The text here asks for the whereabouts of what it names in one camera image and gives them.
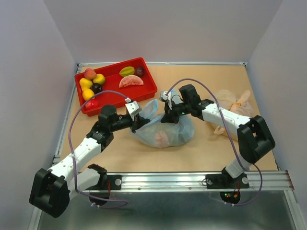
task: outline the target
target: metal frame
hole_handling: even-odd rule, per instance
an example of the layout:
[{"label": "metal frame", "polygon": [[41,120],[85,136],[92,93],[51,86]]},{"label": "metal frame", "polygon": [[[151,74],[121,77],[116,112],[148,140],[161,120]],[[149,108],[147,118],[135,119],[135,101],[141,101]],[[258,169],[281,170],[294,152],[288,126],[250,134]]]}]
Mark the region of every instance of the metal frame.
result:
[{"label": "metal frame", "polygon": [[[146,193],[146,192],[225,192],[233,189],[207,189],[202,180],[206,175],[220,172],[136,172],[108,173],[122,175],[121,190],[112,193]],[[247,172],[249,186],[241,191],[258,191],[260,176],[258,172]],[[287,172],[263,171],[263,191],[292,191],[293,185]]]},{"label": "metal frame", "polygon": [[[80,73],[83,66],[103,66],[116,62],[102,63],[81,63],[78,64],[77,72]],[[243,65],[245,62],[238,63],[212,63],[212,62],[147,62],[149,65]],[[53,164],[60,160],[60,154],[63,147],[64,137],[71,114],[71,108],[75,97],[75,85],[71,92],[70,103],[66,111],[63,128],[59,137],[59,142],[54,154]],[[121,174],[122,189],[112,193],[145,193],[145,192],[219,192],[220,190],[208,190],[201,184],[205,175],[217,172],[136,172],[136,173],[108,173]],[[250,188],[241,189],[242,191],[257,191],[260,185],[260,176],[258,172],[247,172]],[[285,197],[290,208],[295,227],[298,230],[307,230],[304,218],[301,214],[299,205],[295,200],[293,185],[287,172],[281,171],[262,171],[263,191],[281,191],[284,190]],[[28,230],[37,230],[42,211],[34,207]]]},{"label": "metal frame", "polygon": [[[94,63],[80,63],[78,66],[107,66],[119,63],[118,61],[111,61],[111,62],[94,62]],[[147,65],[151,66],[186,66],[186,65],[195,65],[195,66],[205,66],[205,65],[230,65],[230,66],[244,66],[246,67],[247,62],[184,62],[184,61],[146,61]]]}]

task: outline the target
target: orange plastic bag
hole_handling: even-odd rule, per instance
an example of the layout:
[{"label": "orange plastic bag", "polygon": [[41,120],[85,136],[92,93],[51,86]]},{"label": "orange plastic bag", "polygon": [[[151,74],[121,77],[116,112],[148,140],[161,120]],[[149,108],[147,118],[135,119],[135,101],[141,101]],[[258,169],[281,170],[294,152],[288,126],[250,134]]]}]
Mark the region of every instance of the orange plastic bag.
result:
[{"label": "orange plastic bag", "polygon": [[[234,112],[239,115],[243,116],[252,116],[254,114],[254,109],[249,103],[248,99],[250,97],[250,91],[246,90],[240,98],[237,98],[236,95],[228,90],[221,90],[218,93],[215,94],[215,97],[217,98],[220,106],[224,109],[230,110],[231,112]],[[223,127],[217,126],[214,123],[211,123],[213,126],[214,134],[217,135],[226,135],[227,133]],[[236,135],[231,135],[233,139],[237,140]]]}]

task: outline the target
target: toy fruit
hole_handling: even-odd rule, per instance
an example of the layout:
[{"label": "toy fruit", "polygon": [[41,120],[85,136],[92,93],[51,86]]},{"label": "toy fruit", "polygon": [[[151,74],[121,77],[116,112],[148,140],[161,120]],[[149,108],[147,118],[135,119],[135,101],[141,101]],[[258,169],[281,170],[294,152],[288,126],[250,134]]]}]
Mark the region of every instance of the toy fruit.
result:
[{"label": "toy fruit", "polygon": [[129,75],[124,77],[119,83],[120,88],[124,88],[130,85],[144,85],[144,82],[138,76]]},{"label": "toy fruit", "polygon": [[93,85],[92,81],[86,78],[81,78],[79,83],[82,91],[89,89]]},{"label": "toy fruit", "polygon": [[101,87],[100,84],[94,83],[94,84],[91,86],[91,90],[94,92],[94,94],[97,94],[97,93],[101,92],[102,87]]},{"label": "toy fruit", "polygon": [[125,68],[123,68],[120,72],[119,72],[120,76],[122,77],[126,77],[129,75],[134,74],[134,67],[132,66],[127,66]]},{"label": "toy fruit", "polygon": [[134,74],[138,77],[143,76],[144,75],[144,68],[142,66],[137,67]]},{"label": "toy fruit", "polygon": [[94,83],[98,83],[98,84],[104,84],[106,81],[104,75],[102,75],[101,73],[98,73],[97,76],[93,79]]},{"label": "toy fruit", "polygon": [[88,109],[95,109],[98,107],[98,100],[93,98],[88,103],[86,103],[85,108]]},{"label": "toy fruit", "polygon": [[86,101],[88,99],[90,99],[91,97],[93,97],[95,94],[91,89],[85,89],[82,93],[82,97],[83,99],[85,99]]},{"label": "toy fruit", "polygon": [[96,72],[93,69],[88,68],[84,71],[84,77],[88,80],[92,80],[96,77]]}]

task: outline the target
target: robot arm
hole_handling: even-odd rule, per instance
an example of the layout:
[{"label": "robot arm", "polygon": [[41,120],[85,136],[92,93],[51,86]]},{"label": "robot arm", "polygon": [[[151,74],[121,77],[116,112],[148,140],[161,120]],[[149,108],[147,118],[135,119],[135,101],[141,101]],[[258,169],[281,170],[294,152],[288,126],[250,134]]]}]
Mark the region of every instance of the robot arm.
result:
[{"label": "robot arm", "polygon": [[[201,100],[192,85],[185,85],[181,87],[179,91],[183,101],[179,104],[175,104],[171,101],[171,92],[168,95],[166,91],[161,92],[160,100],[165,102],[165,115],[161,120],[162,123],[177,123],[180,116],[191,114],[203,121],[212,122],[224,127],[219,111],[221,110],[230,132],[238,137],[238,157],[245,169],[249,169],[252,164],[255,164],[275,147],[275,141],[261,116],[251,118],[235,114],[223,108],[219,109],[217,104],[213,101],[208,99]],[[232,183],[242,175],[244,171],[245,170],[240,166],[237,158],[235,158],[222,170],[224,179],[213,178],[213,180],[224,181],[224,184],[228,184],[225,185],[225,187],[227,187],[229,183]]]},{"label": "robot arm", "polygon": [[[131,128],[135,132],[150,120],[139,115],[142,110],[137,102],[128,99],[126,114],[118,115],[116,107],[106,105],[101,109],[98,121],[86,135],[82,143],[60,163],[48,170],[40,169],[34,177],[29,202],[53,217],[60,216],[69,201],[77,195],[74,190],[74,171],[72,158],[76,159],[77,172],[93,157],[101,153],[113,140],[113,132]],[[79,190],[83,191],[105,180],[106,170],[98,165],[90,165],[77,178]]]}]

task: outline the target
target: screw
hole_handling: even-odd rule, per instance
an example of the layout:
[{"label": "screw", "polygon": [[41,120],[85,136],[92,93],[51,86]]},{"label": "screw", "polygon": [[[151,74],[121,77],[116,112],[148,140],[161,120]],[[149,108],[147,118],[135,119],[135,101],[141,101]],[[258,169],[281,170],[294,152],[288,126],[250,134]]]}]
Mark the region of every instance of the screw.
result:
[{"label": "screw", "polygon": [[248,184],[248,178],[243,177],[243,178],[242,178],[242,182],[243,182],[243,184]]},{"label": "screw", "polygon": [[115,180],[115,184],[116,184],[117,186],[121,185],[121,180],[120,180],[120,179],[116,179],[116,180]]}]

